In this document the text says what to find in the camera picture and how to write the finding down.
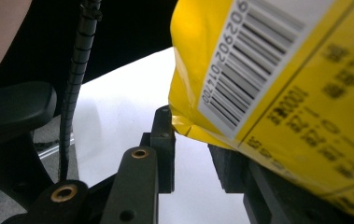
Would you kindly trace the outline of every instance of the black cable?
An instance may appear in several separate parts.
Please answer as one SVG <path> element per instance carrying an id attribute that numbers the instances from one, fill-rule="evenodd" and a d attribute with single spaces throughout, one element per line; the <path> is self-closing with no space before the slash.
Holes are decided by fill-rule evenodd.
<path id="1" fill-rule="evenodd" d="M 97 22 L 102 19 L 99 10 L 101 0 L 83 0 L 75 39 L 74 53 L 69 69 L 60 124 L 59 180 L 66 180 L 69 163 L 69 145 L 72 132 L 72 118 L 78 101 L 78 93 L 89 61 Z"/>

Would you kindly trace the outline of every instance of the yellow package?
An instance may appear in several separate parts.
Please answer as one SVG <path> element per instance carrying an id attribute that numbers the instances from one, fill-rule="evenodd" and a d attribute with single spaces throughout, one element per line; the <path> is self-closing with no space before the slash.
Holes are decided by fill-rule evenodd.
<path id="1" fill-rule="evenodd" d="M 176 130 L 354 216 L 354 0 L 179 0 Z"/>

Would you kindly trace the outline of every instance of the gray floor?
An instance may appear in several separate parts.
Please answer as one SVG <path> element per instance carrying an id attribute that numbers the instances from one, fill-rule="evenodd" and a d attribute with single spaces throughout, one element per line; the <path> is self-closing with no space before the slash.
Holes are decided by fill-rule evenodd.
<path id="1" fill-rule="evenodd" d="M 34 141 L 36 143 L 54 142 L 58 139 L 60 118 L 56 117 L 48 125 L 35 130 Z M 58 174 L 58 153 L 52 154 L 42 160 L 46 170 L 53 181 L 57 181 Z M 75 147 L 70 147 L 70 165 L 68 179 L 78 179 L 78 167 Z M 0 192 L 0 223 L 13 215 L 24 213 L 24 209 L 11 200 L 6 194 Z"/>

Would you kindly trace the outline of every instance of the barcode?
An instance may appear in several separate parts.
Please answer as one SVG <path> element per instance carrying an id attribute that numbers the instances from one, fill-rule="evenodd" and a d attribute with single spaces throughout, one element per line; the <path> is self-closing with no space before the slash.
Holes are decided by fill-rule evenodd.
<path id="1" fill-rule="evenodd" d="M 304 27 L 264 1 L 235 1 L 206 74 L 200 111 L 234 135 L 296 49 Z"/>

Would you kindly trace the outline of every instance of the white label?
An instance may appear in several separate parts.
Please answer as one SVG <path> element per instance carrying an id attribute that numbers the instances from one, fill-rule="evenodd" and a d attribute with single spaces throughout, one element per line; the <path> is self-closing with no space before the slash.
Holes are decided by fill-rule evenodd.
<path id="1" fill-rule="evenodd" d="M 333 0 L 234 0 L 199 111 L 234 138 Z"/>

